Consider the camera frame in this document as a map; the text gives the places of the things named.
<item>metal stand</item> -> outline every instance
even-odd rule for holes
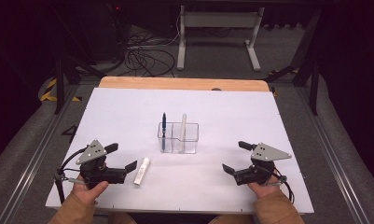
[[[92,68],[89,65],[81,62],[80,60],[71,57],[71,56],[62,56],[56,62],[56,78],[57,78],[57,105],[55,114],[58,114],[64,105],[64,78],[66,76],[67,80],[71,85],[78,85],[81,80],[76,67],[79,66],[86,71],[94,74],[99,78],[105,77],[105,74],[98,71],[97,69]]]
[[[272,71],[272,75],[264,78],[266,82],[272,82],[279,77],[282,77],[296,68],[299,68],[297,75],[295,76],[293,83],[296,87],[302,87],[306,84],[309,77],[312,75],[312,84],[311,84],[311,93],[310,93],[310,108],[312,113],[317,115],[316,103],[317,103],[317,91],[318,91],[318,79],[319,79],[319,70],[318,70],[318,47],[315,46],[314,32],[317,26],[318,20],[320,18],[321,9],[316,9],[312,15],[311,20],[309,21],[308,26],[306,27],[305,34],[303,35],[300,43],[298,45],[297,51],[294,55],[294,58],[291,62],[291,65],[286,68],[276,72]]]
[[[245,46],[255,71],[260,71],[260,65],[254,50],[259,25],[262,21],[264,7],[258,12],[189,12],[181,6],[180,11],[180,44],[178,47],[177,69],[183,70],[186,54],[186,27],[239,27],[254,28],[250,40],[245,40]]]

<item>white paper sheet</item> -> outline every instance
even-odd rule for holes
[[[168,122],[200,125],[197,154],[160,152],[158,125],[166,112]],[[162,211],[187,213],[253,213],[255,194],[237,186],[222,169],[222,163],[241,170],[251,165],[251,152],[239,141],[263,142],[290,153],[293,158],[275,164],[288,178],[300,213],[312,213],[305,183],[285,132],[271,92],[253,91],[164,91],[97,88],[94,90],[76,136],[66,155],[99,140],[103,146],[119,143],[118,151],[107,155],[107,166],[124,168],[143,157],[151,164],[141,186],[133,184],[137,170],[125,184],[110,185],[97,200],[103,210]],[[78,169],[76,158],[67,167]],[[76,177],[77,173],[66,173]],[[72,184],[63,183],[68,195]],[[282,186],[285,195],[288,191]],[[60,207],[54,186],[48,207]]]

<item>divided acrylic box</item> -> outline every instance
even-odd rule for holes
[[[165,132],[162,122],[158,127],[160,151],[163,153],[196,153],[199,141],[199,124],[182,122],[166,122]]]

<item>black pen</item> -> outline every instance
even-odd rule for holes
[[[162,117],[162,150],[166,148],[166,113],[163,113]]]

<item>cable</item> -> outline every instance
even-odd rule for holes
[[[113,22],[113,27],[115,28],[115,34],[118,33],[118,31],[120,30],[120,24],[117,20],[117,18],[115,17],[114,15],[114,11],[112,10],[112,8],[107,4],[107,7],[109,9],[109,12],[110,12],[110,15],[111,15],[111,19],[112,19],[112,22]],[[69,29],[69,27],[67,26],[67,24],[64,22],[64,20],[62,19],[62,17],[59,15],[59,13],[57,12],[57,10],[53,7],[53,6],[50,6],[50,8],[52,9],[52,11],[54,12],[54,14],[57,16],[58,20],[62,23],[62,26],[63,28],[66,30],[66,32],[72,37],[72,39],[74,40],[75,44],[78,46],[78,48],[81,50],[81,52],[83,52],[83,54],[85,55],[85,57],[87,57],[89,60],[95,62],[95,60],[93,58],[91,58],[91,56],[84,50],[84,48],[80,45],[80,43],[76,40],[76,37],[73,35],[73,33],[71,32],[71,30]],[[121,53],[123,53],[122,51],[122,48],[119,48],[119,55],[120,56],[120,60],[118,60],[117,63],[115,63],[114,65],[110,66],[110,67],[107,67],[105,69],[98,69],[99,72],[102,72],[102,73],[108,73],[108,72],[111,72],[111,71],[114,71],[115,69],[119,68],[123,61],[122,61],[122,55]],[[80,72],[80,75],[82,76],[92,76],[90,75],[90,73],[88,71],[86,71],[85,69],[83,68],[80,68],[81,70],[85,71],[85,72]]]
[[[117,74],[116,76],[122,76],[125,74],[129,74],[130,72],[134,72],[137,76],[137,71],[143,70],[144,73],[142,77],[158,77],[162,75],[166,75],[169,72],[174,77],[173,68],[175,66],[175,58],[174,56],[162,49],[144,49],[140,46],[142,43],[146,43],[151,41],[153,38],[156,38],[156,35],[152,35],[150,33],[136,33],[131,35],[130,40],[128,41],[128,47],[126,48],[126,58],[125,58],[125,66],[130,70],[127,72],[123,72],[121,74]],[[158,58],[153,57],[149,53],[163,53],[168,58],[171,59],[170,64],[160,60]],[[153,73],[151,70],[156,66],[157,63],[163,64],[167,67],[165,71]]]
[[[70,169],[70,168],[65,168],[63,169],[64,171],[76,171],[76,172],[80,172],[80,170],[76,170],[76,169]]]
[[[280,171],[274,166],[274,167],[272,167],[275,171],[277,171],[277,173],[279,173],[279,174],[276,174],[276,173],[274,173],[274,172],[271,172],[271,171],[269,171],[269,170],[267,170],[266,168],[264,168],[264,167],[261,167],[261,166],[255,166],[257,169],[259,169],[259,170],[261,170],[261,171],[264,171],[264,172],[266,172],[266,173],[268,173],[268,174],[271,174],[271,175],[274,175],[274,176],[276,176],[276,178],[278,179],[278,180],[280,180],[282,177],[283,177],[283,175],[280,173]],[[294,201],[295,201],[295,195],[294,195],[294,192],[291,190],[291,187],[289,186],[289,184],[286,182],[286,180],[284,181],[284,184],[285,184],[285,186],[287,187],[287,189],[288,189],[288,199],[289,199],[289,201],[291,202],[291,203],[294,203]]]
[[[172,44],[173,42],[179,43],[179,42],[175,41],[175,39],[176,39],[178,36],[180,36],[180,30],[179,30],[179,27],[178,27],[178,21],[179,21],[179,19],[180,19],[180,15],[181,15],[181,14],[178,14],[177,20],[175,21],[175,26],[176,26],[176,28],[177,28],[177,35],[176,35],[172,40],[169,41],[169,38],[166,38],[166,39],[163,39],[163,40],[161,41],[161,43],[159,42],[159,43],[157,43],[157,44],[155,44],[155,45],[143,45],[144,43],[147,43],[147,42],[151,42],[151,41],[157,41],[157,40],[159,40],[159,39],[147,39],[145,42],[140,42],[139,45],[138,45],[138,47],[143,47],[143,48],[149,48],[149,47],[165,47],[165,46],[169,46],[169,45]]]
[[[61,166],[61,168],[59,168],[56,172],[56,175],[54,176],[54,180],[55,180],[55,185],[58,189],[58,192],[59,192],[59,198],[61,200],[61,203],[64,203],[64,191],[63,191],[63,188],[62,188],[62,182],[63,180],[67,179],[65,176],[64,176],[64,167],[67,165],[67,163],[72,159],[74,158],[76,155],[78,155],[79,153],[82,153],[84,152],[88,147],[85,147],[85,148],[82,148],[80,150],[78,150],[77,152],[75,152],[73,155],[71,155]]]

